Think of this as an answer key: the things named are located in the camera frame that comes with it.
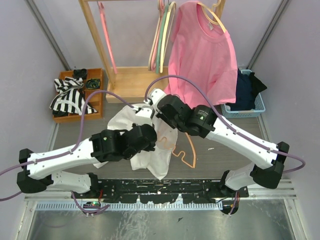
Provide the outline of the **orange hanger with metal hook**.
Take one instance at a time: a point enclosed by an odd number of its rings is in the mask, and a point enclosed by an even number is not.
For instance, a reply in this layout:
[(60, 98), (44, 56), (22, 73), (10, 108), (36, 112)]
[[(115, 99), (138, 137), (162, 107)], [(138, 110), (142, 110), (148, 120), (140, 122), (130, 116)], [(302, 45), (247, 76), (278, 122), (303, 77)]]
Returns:
[(184, 133), (184, 135), (187, 139), (186, 149), (179, 147), (177, 150), (177, 144), (172, 143), (165, 136), (160, 136), (157, 140), (157, 143), (159, 143), (160, 146), (163, 147), (165, 150), (170, 150), (171, 154), (174, 157), (179, 158), (181, 162), (184, 163), (186, 166), (188, 166), (191, 169), (195, 169), (197, 166), (198, 159), (196, 148), (191, 139), (191, 136), (188, 133)]

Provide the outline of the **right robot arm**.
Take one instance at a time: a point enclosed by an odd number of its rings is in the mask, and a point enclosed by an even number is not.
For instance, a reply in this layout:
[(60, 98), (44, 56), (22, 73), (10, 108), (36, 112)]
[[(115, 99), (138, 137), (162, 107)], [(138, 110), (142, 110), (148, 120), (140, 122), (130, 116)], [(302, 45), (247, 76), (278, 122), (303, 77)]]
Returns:
[(238, 127), (232, 130), (225, 117), (218, 118), (206, 105), (190, 108), (183, 101), (171, 94), (156, 90), (150, 95), (157, 117), (171, 128), (190, 136), (218, 142), (245, 156), (251, 163), (237, 170), (227, 170), (218, 184), (219, 191), (225, 196), (233, 194), (243, 187), (258, 184), (267, 189), (276, 189), (282, 178), (286, 157), (274, 153), (288, 153), (290, 146), (285, 142), (278, 144), (264, 141), (244, 132)]

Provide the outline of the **yellow hanger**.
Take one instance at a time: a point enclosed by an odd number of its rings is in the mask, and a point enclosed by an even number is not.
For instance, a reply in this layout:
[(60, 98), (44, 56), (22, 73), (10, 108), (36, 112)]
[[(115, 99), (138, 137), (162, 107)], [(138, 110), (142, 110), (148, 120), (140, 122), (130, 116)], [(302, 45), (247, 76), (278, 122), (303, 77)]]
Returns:
[(176, 11), (176, 2), (175, 1), (169, 2), (169, 9), (168, 9), (165, 27), (164, 27), (164, 37), (165, 37), (165, 39), (164, 39), (165, 40), (165, 42), (164, 42), (164, 55), (163, 55), (164, 60), (165, 60), (168, 40), (169, 40), (171, 29), (172, 29), (173, 20), (175, 17), (175, 11)]

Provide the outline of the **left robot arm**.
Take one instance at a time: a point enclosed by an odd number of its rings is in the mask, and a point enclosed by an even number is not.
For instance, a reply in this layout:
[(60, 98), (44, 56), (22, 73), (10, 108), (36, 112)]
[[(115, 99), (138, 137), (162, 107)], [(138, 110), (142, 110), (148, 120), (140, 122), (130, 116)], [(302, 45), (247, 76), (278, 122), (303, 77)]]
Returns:
[(157, 133), (149, 124), (133, 124), (131, 130), (105, 129), (68, 147), (35, 153), (28, 148), (19, 152), (22, 171), (17, 185), (25, 194), (58, 188), (78, 194), (98, 192), (98, 178), (92, 173), (77, 175), (66, 169), (87, 165), (130, 160), (143, 151), (155, 150)]

